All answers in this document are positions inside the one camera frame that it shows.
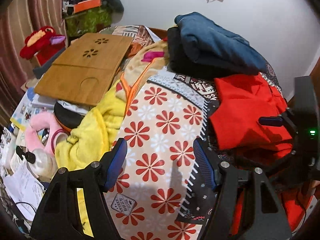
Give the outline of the striped brown curtain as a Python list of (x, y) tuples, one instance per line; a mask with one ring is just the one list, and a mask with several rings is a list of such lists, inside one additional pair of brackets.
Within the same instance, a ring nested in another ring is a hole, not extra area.
[(31, 62), (20, 57), (24, 40), (46, 25), (65, 34), (62, 0), (1, 0), (1, 126), (23, 96), (21, 86), (34, 77)]

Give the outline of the folded blue jeans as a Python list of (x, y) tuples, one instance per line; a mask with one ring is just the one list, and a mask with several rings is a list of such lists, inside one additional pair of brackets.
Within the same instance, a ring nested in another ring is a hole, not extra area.
[(193, 63), (237, 74), (267, 72), (267, 61), (242, 36), (217, 25), (198, 12), (175, 17), (182, 47)]

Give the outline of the green patterned storage box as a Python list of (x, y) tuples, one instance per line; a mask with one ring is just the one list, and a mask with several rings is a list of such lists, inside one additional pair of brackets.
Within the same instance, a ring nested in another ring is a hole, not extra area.
[(68, 37), (79, 37), (85, 33), (97, 33), (112, 23), (109, 7), (96, 7), (65, 17)]

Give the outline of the yellow fleece blanket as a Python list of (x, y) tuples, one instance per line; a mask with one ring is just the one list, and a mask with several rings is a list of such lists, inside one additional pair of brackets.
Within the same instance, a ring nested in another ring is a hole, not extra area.
[(67, 139), (57, 144), (55, 159), (59, 168), (69, 171), (85, 168), (110, 151), (124, 119), (126, 103), (116, 97), (117, 80), (80, 122)]

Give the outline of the orange flat box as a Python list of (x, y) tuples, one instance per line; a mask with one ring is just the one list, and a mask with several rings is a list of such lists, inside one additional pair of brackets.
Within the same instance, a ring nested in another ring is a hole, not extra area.
[(74, 13), (79, 13), (79, 12), (100, 7), (100, 6), (101, 6), (101, 0), (86, 0), (74, 5), (73, 11)]

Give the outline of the red plush toy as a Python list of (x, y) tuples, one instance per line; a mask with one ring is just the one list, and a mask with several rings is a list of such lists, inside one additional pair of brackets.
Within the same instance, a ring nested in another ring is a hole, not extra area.
[(65, 40), (65, 35), (57, 34), (53, 27), (41, 27), (25, 39), (20, 57), (26, 60), (36, 57), (42, 66), (62, 48), (65, 48)]

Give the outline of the red zip jacket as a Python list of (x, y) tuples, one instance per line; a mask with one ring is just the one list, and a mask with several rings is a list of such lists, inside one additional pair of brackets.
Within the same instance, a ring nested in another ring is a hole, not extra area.
[[(210, 116), (220, 151), (232, 151), (241, 167), (260, 166), (276, 187), (291, 230), (306, 217), (312, 195), (310, 177), (292, 150), (296, 127), (280, 91), (261, 74), (231, 75), (215, 80), (219, 108)], [(283, 126), (260, 125), (262, 116), (281, 116)]]

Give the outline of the patchwork patterned bedspread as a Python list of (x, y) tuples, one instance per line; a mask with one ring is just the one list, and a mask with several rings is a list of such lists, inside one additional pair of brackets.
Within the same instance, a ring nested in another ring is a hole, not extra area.
[(127, 155), (105, 198), (123, 239), (199, 239), (215, 202), (193, 152), (219, 106), (214, 83), (170, 72), (168, 63), (168, 44), (157, 39), (116, 86), (126, 102), (118, 137)]

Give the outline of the folded black garment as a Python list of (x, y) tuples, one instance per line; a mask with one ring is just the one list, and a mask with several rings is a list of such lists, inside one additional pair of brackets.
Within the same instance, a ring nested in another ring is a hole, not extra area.
[(184, 52), (178, 27), (169, 28), (167, 31), (167, 38), (170, 60), (169, 65), (174, 72), (208, 81), (229, 74), (225, 69), (191, 61)]

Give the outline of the clear plastic bottle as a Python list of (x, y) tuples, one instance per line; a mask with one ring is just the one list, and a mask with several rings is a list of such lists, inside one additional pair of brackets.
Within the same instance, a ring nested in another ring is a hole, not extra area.
[(53, 155), (37, 148), (33, 151), (24, 151), (16, 147), (16, 153), (21, 160), (26, 160), (31, 173), (40, 181), (50, 182), (57, 172), (57, 163)]

